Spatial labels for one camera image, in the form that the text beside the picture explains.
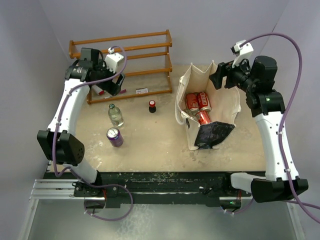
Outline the cream canvas tote bag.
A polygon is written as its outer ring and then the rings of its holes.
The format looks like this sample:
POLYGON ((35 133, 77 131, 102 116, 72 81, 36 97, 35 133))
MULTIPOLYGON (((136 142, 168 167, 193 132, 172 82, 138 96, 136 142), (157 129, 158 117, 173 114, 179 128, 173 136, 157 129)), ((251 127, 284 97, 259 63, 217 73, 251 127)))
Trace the cream canvas tote bag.
POLYGON ((241 111, 241 97, 237 88, 216 90, 209 79, 217 70, 211 62, 206 70, 190 64, 180 77, 175 97, 175 118, 178 124, 184 125, 188 148, 191 151, 217 148, 236 127, 235 119, 241 111), (187 115, 185 96, 189 93, 206 92, 211 111, 208 113, 211 123, 200 125, 196 116, 187 115))

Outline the red cola can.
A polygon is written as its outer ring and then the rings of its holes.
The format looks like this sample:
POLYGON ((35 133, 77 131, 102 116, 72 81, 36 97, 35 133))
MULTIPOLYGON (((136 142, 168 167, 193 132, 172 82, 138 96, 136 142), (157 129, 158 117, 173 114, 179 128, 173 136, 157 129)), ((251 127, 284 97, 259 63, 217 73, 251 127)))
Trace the red cola can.
POLYGON ((188 93, 185 95, 185 105, 186 108, 192 113, 196 114, 199 112, 199 103, 196 93, 188 93))

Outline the clear bottle green cap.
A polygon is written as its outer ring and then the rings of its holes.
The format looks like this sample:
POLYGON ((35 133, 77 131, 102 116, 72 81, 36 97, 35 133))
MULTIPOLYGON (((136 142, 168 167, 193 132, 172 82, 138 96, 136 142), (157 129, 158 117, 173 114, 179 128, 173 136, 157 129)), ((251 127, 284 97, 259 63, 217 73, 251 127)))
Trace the clear bottle green cap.
POLYGON ((121 110, 113 103, 109 105, 108 116, 113 126, 120 127, 124 124, 121 110))
POLYGON ((188 109, 188 108, 186 108, 185 110, 184 110, 184 112, 187 114, 187 115, 189 115, 189 116, 192 116, 193 115, 193 113, 190 111, 190 109, 188 109))

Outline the purple soda can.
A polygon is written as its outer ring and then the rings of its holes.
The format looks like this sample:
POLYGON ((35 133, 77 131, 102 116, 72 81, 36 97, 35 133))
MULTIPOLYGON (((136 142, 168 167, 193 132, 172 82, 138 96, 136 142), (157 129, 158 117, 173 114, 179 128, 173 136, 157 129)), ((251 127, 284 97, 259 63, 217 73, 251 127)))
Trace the purple soda can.
POLYGON ((113 147, 120 147, 124 143, 124 139, 118 128, 112 127, 107 130, 106 137, 113 147))

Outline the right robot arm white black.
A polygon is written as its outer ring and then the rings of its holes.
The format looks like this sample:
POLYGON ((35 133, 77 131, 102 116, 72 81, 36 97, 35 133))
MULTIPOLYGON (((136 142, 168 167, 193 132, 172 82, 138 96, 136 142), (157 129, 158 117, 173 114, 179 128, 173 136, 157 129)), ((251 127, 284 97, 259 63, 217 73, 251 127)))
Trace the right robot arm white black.
POLYGON ((307 179, 300 178, 291 157, 286 129, 281 122, 285 114, 282 95, 273 89, 278 70, 277 62, 269 56, 258 56, 252 65, 243 59, 237 66, 221 62, 209 76, 214 87, 238 87, 245 92, 246 104, 257 124, 266 161, 265 176, 245 172, 233 173, 222 183, 228 196, 239 190, 252 194, 258 203, 287 201, 309 188, 307 179))

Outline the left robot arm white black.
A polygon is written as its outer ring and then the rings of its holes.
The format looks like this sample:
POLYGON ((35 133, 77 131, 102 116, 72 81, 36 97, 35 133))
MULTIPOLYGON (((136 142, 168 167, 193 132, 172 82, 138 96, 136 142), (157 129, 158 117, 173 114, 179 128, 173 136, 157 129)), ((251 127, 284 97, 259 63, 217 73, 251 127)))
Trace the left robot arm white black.
POLYGON ((121 53, 115 49, 110 47, 107 55, 94 48, 81 49, 80 58, 65 72, 63 94, 52 121, 36 136, 45 157, 52 162, 55 176, 60 178, 69 170, 86 184, 91 196, 101 194, 103 184, 99 171, 85 160, 85 146, 76 138, 76 125, 91 87, 100 87, 113 96, 121 91, 125 74, 118 66, 125 68, 128 57, 123 47, 121 53))

